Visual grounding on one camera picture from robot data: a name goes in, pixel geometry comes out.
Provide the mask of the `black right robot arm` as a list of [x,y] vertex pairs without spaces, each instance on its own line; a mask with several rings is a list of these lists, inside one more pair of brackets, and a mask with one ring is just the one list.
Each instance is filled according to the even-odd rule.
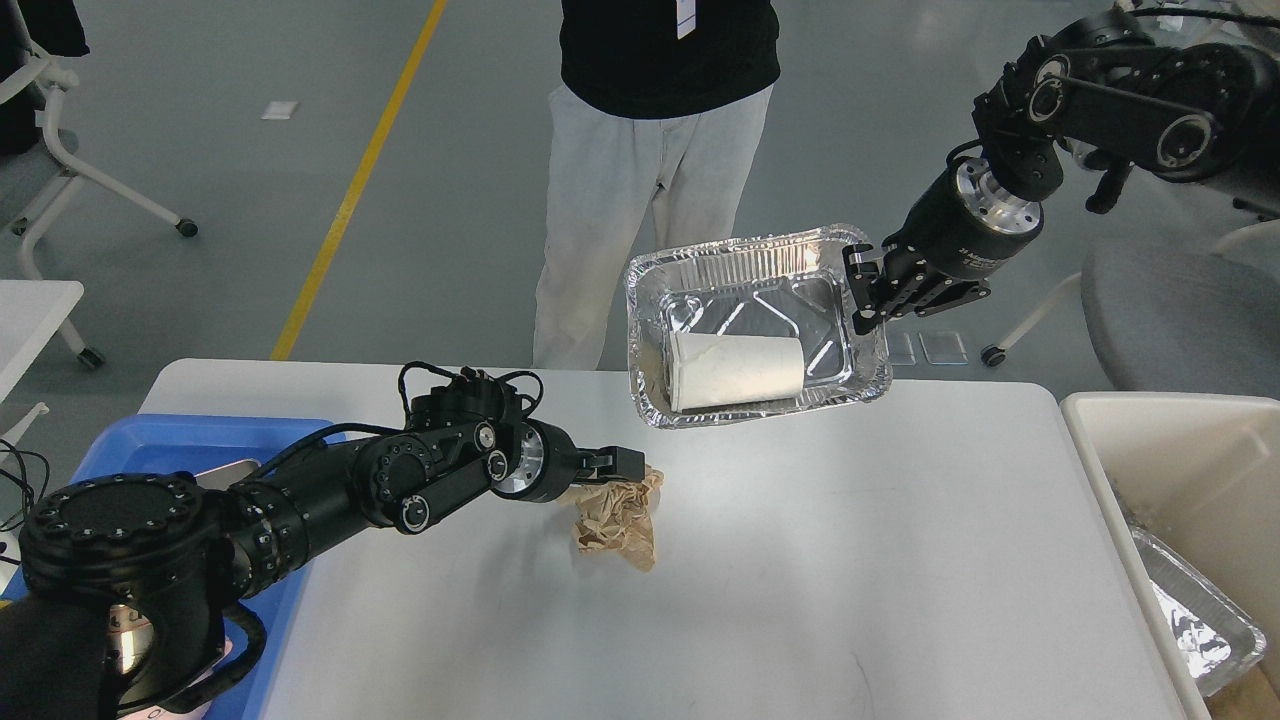
[[1252,44],[1164,45],[1155,8],[1111,8],[1030,38],[973,101],[956,146],[878,247],[844,252],[851,328],[931,316],[989,293],[989,277],[1043,229],[1059,151],[1100,173],[1087,209],[1114,209],[1133,170],[1277,209],[1277,54]]

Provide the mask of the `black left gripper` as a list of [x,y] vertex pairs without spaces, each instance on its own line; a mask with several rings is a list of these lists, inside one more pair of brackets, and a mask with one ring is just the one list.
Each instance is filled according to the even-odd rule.
[[621,446],[579,448],[562,428],[527,420],[518,432],[518,460],[495,483],[495,495],[547,503],[573,484],[643,483],[645,477],[646,457],[641,451]]

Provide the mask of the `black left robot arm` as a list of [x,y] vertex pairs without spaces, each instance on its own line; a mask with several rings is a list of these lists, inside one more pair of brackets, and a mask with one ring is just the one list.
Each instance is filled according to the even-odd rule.
[[191,712],[265,652],[244,601],[358,533],[416,536],[486,493],[545,503],[646,475],[640,451],[536,420],[517,372],[431,373],[445,383],[419,397],[398,377],[402,427],[324,427],[225,489],[115,473],[41,498],[18,536],[27,592],[3,609],[3,716]]

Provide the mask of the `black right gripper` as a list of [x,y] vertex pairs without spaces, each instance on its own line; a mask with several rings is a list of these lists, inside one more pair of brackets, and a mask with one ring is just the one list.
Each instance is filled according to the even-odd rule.
[[[987,159],[955,158],[883,246],[844,249],[852,331],[865,336],[893,319],[932,316],[988,297],[984,279],[1043,224],[1042,204],[1006,190]],[[911,274],[914,268],[925,272]]]

